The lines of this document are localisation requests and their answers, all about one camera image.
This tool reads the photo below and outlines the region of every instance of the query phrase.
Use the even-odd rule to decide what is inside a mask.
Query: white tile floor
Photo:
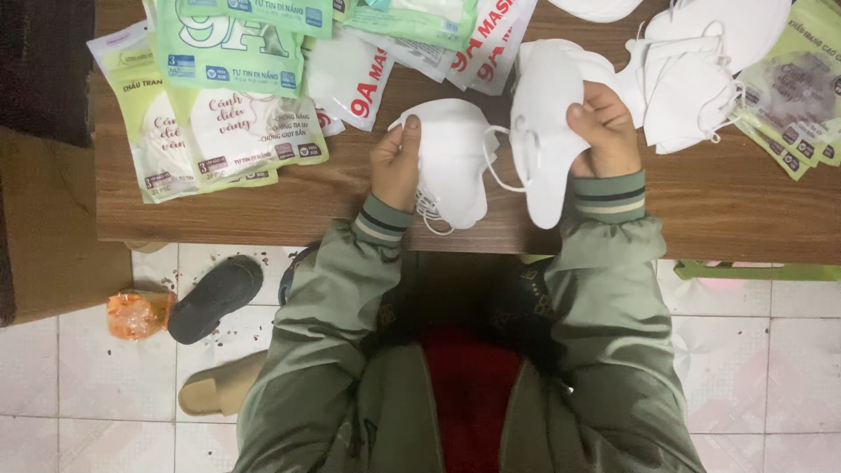
[[[265,289],[194,345],[111,337],[104,308],[0,329],[0,472],[213,473],[236,459],[235,417],[188,417],[192,373],[264,349],[289,247],[169,245],[135,278],[187,294],[238,252]],[[658,262],[675,315],[675,369],[710,473],[841,473],[841,284],[679,280]]]

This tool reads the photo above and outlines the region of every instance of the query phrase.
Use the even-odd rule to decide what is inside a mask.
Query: striped cuff
[[[413,221],[415,217],[412,214],[389,207],[370,194],[353,222],[353,232],[363,242],[397,247]]]
[[[625,223],[645,216],[645,171],[619,178],[573,179],[575,209],[585,218]]]

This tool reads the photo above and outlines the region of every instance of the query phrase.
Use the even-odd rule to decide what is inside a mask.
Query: jacket sleeve
[[[400,278],[399,241],[412,215],[373,196],[351,224],[334,223],[295,269],[274,320],[266,365],[237,421],[234,472],[312,471],[351,405],[382,295]]]
[[[643,171],[576,179],[583,218],[562,228],[545,274],[564,393],[598,471],[703,471],[674,371],[671,316],[654,274],[661,225],[644,211]]]

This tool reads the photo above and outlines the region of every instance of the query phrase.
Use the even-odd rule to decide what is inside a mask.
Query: wooden table
[[[540,0],[524,41],[566,38],[601,53],[621,70],[624,44],[668,0],[645,0],[614,24],[576,19]],[[144,18],[140,2],[98,0],[97,35]],[[462,93],[419,72],[395,66],[373,133],[351,127],[327,139],[330,161],[280,171],[280,183],[259,189],[144,205],[135,180],[123,120],[102,74],[93,75],[97,222],[101,239],[303,246],[319,239],[335,218],[353,217],[368,191],[368,151],[401,112],[429,100],[458,97],[477,104],[490,123],[508,124],[509,97]],[[657,156],[644,145],[648,210],[664,223],[671,258],[722,261],[841,264],[841,169],[821,166],[795,183],[735,127],[718,145]],[[497,168],[516,182],[510,152]],[[505,191],[486,175],[488,215],[473,229],[431,234],[420,220],[406,237],[408,248],[453,252],[555,252],[557,233],[530,221],[522,194]]]

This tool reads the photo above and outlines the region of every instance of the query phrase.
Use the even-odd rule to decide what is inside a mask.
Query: orange plastic bag
[[[140,340],[167,329],[175,295],[142,290],[108,298],[108,331],[124,340]]]

